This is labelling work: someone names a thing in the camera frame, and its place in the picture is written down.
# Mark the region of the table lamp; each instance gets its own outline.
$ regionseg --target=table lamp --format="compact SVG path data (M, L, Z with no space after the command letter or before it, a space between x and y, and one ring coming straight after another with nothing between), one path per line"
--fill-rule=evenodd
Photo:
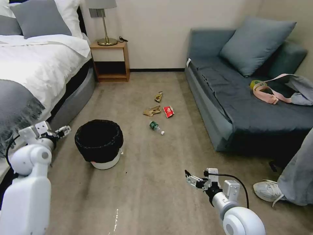
M105 26L105 14L104 9L110 9L117 7L115 0L87 0L86 4L90 9L101 9L101 15L103 19L105 38L97 40L98 45L100 46L112 46L117 44L117 40L113 38L109 38L107 34L107 28Z

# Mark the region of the gray throw pillow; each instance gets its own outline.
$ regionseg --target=gray throw pillow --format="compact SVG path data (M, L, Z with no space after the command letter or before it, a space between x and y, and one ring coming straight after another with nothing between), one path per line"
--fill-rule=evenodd
M0 15L0 35L22 35L22 30L17 20Z
M276 51L295 25L291 21L247 17L222 48L220 56L248 77Z
M11 7L11 10L26 39L53 34L72 36L54 0L29 0Z

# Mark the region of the carpet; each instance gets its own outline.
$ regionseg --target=carpet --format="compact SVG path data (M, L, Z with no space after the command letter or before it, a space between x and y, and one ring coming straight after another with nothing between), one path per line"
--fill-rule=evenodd
M142 114L158 104L154 96L159 91L161 107L174 109L169 119L163 112ZM124 155L108 170L85 162L74 143L77 129L93 119L112 120L124 134ZM164 136L149 129L151 120ZM185 169L202 177L207 167L244 182L250 208L267 234L313 231L312 206L279 202L272 209L255 196L254 183L279 176L271 171L269 159L214 151L183 72L131 73L129 83L100 83L71 127L54 152L48 175L52 200L47 234L225 234L207 195L185 180ZM239 203L246 205L243 189Z

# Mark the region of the white pillow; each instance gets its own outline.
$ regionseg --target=white pillow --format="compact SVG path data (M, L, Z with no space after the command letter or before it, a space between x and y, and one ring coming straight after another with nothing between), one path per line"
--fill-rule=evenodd
M55 0L55 3L72 36L83 39L77 14L80 0Z
M15 18L13 12L9 8L9 0L0 0L0 15Z

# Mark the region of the brass lamp stand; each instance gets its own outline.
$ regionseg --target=brass lamp stand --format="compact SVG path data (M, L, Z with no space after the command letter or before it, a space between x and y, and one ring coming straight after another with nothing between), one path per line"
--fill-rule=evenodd
M101 9L101 13L102 13L102 20L103 20L103 25L104 25L105 38L97 40L97 43L100 46L113 46L113 45L116 45L117 44L117 40L108 37L107 27L105 26L104 9Z

